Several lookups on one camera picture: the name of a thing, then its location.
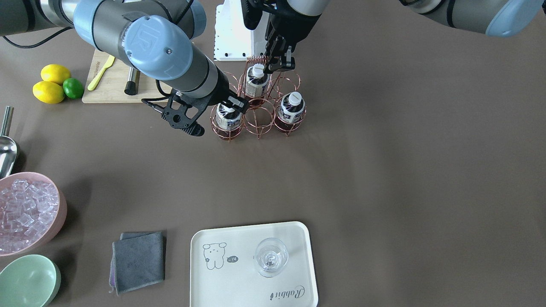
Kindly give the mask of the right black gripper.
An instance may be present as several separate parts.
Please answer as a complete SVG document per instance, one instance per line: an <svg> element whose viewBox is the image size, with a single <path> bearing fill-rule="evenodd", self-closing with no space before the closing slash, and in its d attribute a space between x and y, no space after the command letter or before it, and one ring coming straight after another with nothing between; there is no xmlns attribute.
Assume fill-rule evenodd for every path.
<svg viewBox="0 0 546 307"><path fill-rule="evenodd" d="M182 130L191 136L202 136L205 132L197 120L209 106L223 104L240 113L246 113L249 101L234 92L213 93L202 98L191 98L172 92L160 98L143 98L142 103L160 113L171 128Z"/></svg>

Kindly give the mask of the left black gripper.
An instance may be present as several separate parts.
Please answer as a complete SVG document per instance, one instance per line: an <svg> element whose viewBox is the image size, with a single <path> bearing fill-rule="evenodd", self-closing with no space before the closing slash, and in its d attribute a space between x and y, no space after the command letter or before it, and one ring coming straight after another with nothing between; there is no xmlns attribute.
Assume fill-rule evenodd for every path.
<svg viewBox="0 0 546 307"><path fill-rule="evenodd" d="M269 13L265 39L265 74L295 69L292 56L297 43L305 39L322 15L321 0L242 0L243 22L255 30L263 12Z"/></svg>

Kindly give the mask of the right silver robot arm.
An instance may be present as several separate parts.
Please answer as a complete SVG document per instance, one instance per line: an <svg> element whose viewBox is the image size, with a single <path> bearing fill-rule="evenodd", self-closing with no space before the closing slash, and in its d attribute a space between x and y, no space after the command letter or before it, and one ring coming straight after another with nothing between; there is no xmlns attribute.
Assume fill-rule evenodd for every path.
<svg viewBox="0 0 546 307"><path fill-rule="evenodd" d="M222 104L246 113L248 101L193 43L206 13L197 0L3 0L1 35L63 27L98 50L172 88L167 105L144 103L170 126L202 136L197 119Z"/></svg>

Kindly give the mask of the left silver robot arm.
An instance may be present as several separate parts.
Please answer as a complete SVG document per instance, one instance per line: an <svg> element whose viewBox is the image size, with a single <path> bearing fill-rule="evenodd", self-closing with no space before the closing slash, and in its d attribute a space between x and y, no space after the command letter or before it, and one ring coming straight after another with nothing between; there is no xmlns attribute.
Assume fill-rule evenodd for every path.
<svg viewBox="0 0 546 307"><path fill-rule="evenodd" d="M402 0L401 5L453 29L510 37L520 33L545 10L543 0ZM265 72L295 69L292 56L328 6L327 0L243 0L243 22L247 29L259 25L269 14L265 33Z"/></svg>

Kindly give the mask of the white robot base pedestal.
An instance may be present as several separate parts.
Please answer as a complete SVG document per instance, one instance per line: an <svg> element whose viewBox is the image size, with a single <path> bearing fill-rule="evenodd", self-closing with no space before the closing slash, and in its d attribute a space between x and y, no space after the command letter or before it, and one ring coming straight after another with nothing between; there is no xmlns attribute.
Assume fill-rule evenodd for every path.
<svg viewBox="0 0 546 307"><path fill-rule="evenodd" d="M245 61L252 56L265 55L265 39L269 13L264 12L255 30L246 28L243 22L241 2L225 0L216 7L215 61Z"/></svg>

